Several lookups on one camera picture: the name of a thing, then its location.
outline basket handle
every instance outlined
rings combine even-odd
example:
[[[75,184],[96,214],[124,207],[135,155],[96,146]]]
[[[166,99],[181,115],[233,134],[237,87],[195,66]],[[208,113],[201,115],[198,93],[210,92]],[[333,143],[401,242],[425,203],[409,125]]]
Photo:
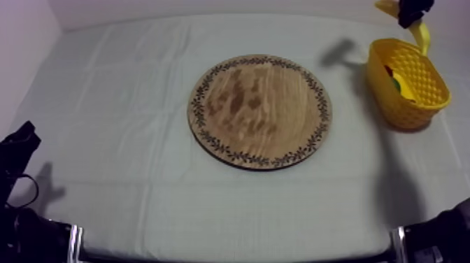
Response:
[[[380,0],[376,2],[376,7],[383,12],[391,15],[398,19],[398,12],[400,7],[398,6],[398,2],[393,0]],[[429,42],[431,36],[429,35],[429,31],[427,30],[426,24],[421,20],[416,20],[411,26],[408,28],[411,33],[413,34],[418,47],[420,48],[421,55],[427,56],[427,50],[429,49]]]

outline yellow basket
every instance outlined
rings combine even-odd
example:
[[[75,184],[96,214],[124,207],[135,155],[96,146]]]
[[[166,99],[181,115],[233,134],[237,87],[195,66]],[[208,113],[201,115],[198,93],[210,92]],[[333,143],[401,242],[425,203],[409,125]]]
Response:
[[[395,1],[379,1],[376,6],[397,17]],[[409,28],[418,46],[394,38],[379,39],[371,44],[367,62],[367,80],[385,119],[402,129],[425,126],[439,110],[450,102],[446,84],[427,58],[429,32],[420,21]],[[395,87],[385,69],[393,71],[401,86]]]

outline white tablecloth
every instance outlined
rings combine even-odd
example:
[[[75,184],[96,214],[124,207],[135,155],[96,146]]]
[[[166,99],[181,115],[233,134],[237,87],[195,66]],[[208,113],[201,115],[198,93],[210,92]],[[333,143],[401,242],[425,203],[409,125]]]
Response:
[[[468,45],[434,41],[430,57],[454,101],[407,134],[380,124],[364,89],[369,44],[388,37],[411,40],[398,26],[292,15],[69,32],[11,128],[31,120],[43,139],[27,169],[42,183],[36,209],[84,227],[88,250],[114,255],[278,262],[379,253],[388,229],[430,219],[470,193]],[[194,140],[186,109],[195,83],[246,54],[291,59],[325,86],[331,130],[301,164],[243,171]],[[18,183],[11,199],[27,189]]]

